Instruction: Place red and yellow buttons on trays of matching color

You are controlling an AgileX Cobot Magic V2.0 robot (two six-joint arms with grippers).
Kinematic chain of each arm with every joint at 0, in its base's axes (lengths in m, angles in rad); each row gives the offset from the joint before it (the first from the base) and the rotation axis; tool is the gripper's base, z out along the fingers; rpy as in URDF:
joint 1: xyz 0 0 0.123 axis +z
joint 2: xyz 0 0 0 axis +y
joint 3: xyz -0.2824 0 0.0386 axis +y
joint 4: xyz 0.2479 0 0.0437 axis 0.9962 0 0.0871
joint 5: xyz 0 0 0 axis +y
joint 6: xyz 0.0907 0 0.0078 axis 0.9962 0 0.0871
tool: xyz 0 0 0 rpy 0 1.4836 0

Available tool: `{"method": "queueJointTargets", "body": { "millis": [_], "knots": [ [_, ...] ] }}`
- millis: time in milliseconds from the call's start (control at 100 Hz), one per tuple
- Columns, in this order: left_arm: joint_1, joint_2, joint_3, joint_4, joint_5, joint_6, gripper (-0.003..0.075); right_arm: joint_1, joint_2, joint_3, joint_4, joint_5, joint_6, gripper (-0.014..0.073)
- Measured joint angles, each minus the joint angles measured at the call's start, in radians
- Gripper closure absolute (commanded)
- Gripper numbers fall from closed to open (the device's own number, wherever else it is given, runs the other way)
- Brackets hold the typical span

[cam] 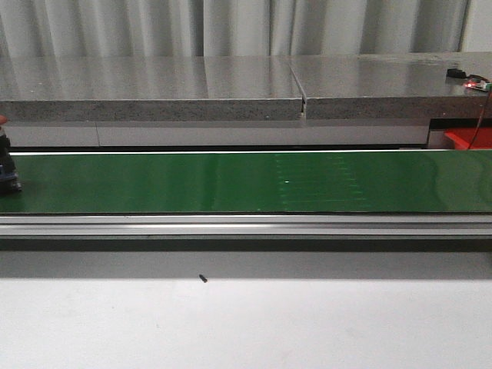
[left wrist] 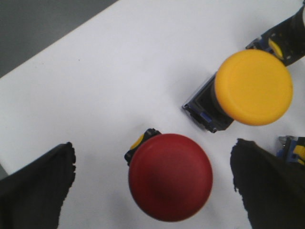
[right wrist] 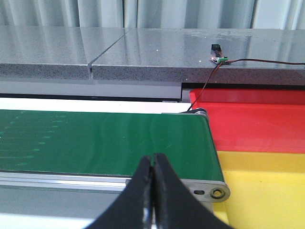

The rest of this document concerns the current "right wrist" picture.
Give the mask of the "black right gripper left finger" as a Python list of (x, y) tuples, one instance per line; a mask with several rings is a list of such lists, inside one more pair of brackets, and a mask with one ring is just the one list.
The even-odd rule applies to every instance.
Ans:
[(151, 158), (144, 156), (115, 201), (88, 229), (150, 229), (152, 226), (152, 172)]

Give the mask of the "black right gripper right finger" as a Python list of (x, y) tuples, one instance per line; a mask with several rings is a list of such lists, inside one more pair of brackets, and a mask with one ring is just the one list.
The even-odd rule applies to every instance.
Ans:
[(166, 155), (155, 154), (153, 165), (156, 226), (159, 229), (230, 229), (186, 188)]

